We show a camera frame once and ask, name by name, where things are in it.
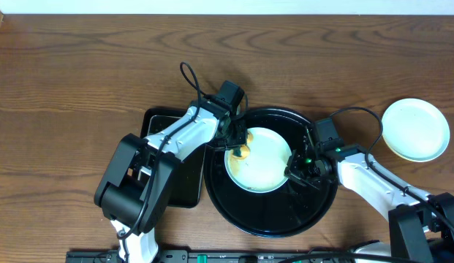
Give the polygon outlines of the green yellow sponge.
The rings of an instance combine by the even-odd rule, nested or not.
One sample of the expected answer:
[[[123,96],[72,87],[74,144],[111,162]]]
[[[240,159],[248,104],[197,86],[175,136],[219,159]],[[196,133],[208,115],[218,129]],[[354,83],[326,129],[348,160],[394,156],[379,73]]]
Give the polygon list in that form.
[[[254,139],[254,136],[250,131],[247,132],[246,135],[246,143],[241,145],[238,149],[235,149],[232,151],[231,156],[235,159],[245,159],[249,156],[251,153],[251,150],[249,148],[249,144],[252,142]]]

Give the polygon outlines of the light blue plate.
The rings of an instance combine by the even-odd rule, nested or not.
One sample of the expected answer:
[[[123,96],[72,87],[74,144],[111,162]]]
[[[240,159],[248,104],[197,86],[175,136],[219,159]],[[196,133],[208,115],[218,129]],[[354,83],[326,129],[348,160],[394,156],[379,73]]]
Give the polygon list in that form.
[[[413,162],[440,157],[450,142],[450,127],[442,112],[422,99],[400,99],[382,116],[382,137],[396,155]]]
[[[233,183],[245,191],[265,194],[287,182],[284,170],[292,151],[287,141],[277,132],[262,127],[249,128],[254,139],[249,144],[251,153],[245,159],[235,159],[232,150],[224,154],[224,165]]]

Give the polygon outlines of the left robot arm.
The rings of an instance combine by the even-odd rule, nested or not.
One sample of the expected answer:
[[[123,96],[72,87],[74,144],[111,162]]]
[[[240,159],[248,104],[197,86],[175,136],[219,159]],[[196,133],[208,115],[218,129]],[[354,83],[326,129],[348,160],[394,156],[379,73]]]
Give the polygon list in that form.
[[[194,100],[165,130],[121,139],[94,202],[116,229],[123,262],[156,258],[154,228],[168,205],[174,173],[187,157],[204,144],[230,150],[245,142],[246,130],[235,122],[238,107],[223,99]]]

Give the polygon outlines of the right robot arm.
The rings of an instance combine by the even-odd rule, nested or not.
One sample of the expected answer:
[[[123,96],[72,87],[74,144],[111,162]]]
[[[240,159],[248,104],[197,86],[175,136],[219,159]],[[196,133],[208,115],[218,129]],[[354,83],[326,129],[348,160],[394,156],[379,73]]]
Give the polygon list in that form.
[[[293,153],[285,176],[303,186],[324,181],[354,191],[389,223],[390,242],[371,241],[342,258],[350,262],[454,262],[454,196],[433,195],[403,181],[359,145]]]

